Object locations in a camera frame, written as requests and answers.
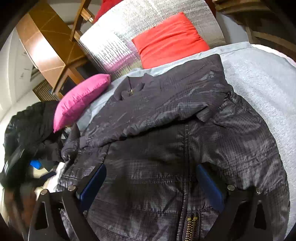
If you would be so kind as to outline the black quilted puffer jacket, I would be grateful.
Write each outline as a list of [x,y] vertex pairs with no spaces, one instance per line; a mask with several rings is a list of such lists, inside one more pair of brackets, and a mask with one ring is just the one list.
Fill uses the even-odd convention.
[[125,78],[62,156],[59,191],[106,166],[87,214],[100,240],[203,240],[218,217],[197,180],[203,162],[239,189],[260,188],[273,239],[285,238],[290,193],[276,141],[217,54]]

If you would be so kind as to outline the pile of dark clothes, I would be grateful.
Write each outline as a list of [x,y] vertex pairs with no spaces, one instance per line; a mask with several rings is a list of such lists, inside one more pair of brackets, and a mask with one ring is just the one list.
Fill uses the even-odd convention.
[[37,102],[12,116],[4,133],[5,165],[1,172],[4,188],[38,183],[31,170],[31,161],[39,161],[47,171],[63,162],[62,132],[54,132],[53,128],[57,105],[56,100]]

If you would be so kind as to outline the blue garment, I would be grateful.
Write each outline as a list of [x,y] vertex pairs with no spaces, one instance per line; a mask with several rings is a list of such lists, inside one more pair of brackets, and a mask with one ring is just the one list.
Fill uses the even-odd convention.
[[41,164],[41,162],[40,162],[39,160],[32,160],[32,161],[30,162],[30,165],[31,165],[32,167],[34,167],[35,169],[37,169],[37,170],[40,170],[40,169],[43,168],[43,165]]

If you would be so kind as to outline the magenta pillow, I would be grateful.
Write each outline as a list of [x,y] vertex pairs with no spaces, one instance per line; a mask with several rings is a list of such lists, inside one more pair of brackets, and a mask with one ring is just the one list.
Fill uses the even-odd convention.
[[96,74],[72,88],[59,101],[54,114],[53,130],[58,132],[79,119],[85,108],[102,94],[111,83],[108,74]]

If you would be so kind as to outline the grey bed sheet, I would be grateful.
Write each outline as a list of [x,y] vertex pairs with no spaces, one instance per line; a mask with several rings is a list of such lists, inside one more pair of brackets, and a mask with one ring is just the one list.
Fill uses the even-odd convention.
[[220,55],[227,81],[259,112],[275,137],[290,191],[289,232],[295,224],[295,63],[290,58],[266,46],[241,42],[164,66],[133,69],[126,76],[157,76],[189,60],[213,54]]

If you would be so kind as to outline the silver foil insulation mat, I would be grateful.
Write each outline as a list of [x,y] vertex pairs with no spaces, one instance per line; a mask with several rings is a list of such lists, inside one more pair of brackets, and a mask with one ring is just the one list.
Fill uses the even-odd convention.
[[142,63],[136,39],[160,29],[166,19],[183,13],[210,48],[226,44],[205,1],[122,1],[107,11],[79,39],[89,59],[116,80]]

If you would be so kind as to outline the red pillow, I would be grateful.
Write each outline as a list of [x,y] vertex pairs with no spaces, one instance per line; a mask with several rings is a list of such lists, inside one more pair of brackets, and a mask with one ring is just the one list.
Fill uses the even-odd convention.
[[100,17],[102,17],[107,11],[116,6],[121,1],[122,0],[103,0],[102,5],[95,16],[94,22],[97,22]]
[[209,45],[182,12],[132,39],[144,69],[158,67],[204,52]]

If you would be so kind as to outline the wooden shelf unit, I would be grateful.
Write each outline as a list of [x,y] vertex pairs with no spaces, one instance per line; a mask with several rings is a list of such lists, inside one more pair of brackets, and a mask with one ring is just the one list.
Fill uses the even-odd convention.
[[217,13],[245,28],[251,44],[276,49],[295,60],[295,1],[213,1]]

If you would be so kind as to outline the wooden chair frame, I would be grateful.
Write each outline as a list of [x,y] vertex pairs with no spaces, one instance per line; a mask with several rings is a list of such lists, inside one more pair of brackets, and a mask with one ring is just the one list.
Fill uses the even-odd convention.
[[89,22],[91,24],[94,23],[95,16],[93,13],[88,9],[89,5],[91,3],[91,0],[82,0],[81,4],[79,6],[78,12],[76,14],[73,28],[71,30],[70,34],[70,41],[76,40],[79,41],[80,37],[82,36],[81,32],[81,26],[83,22]]

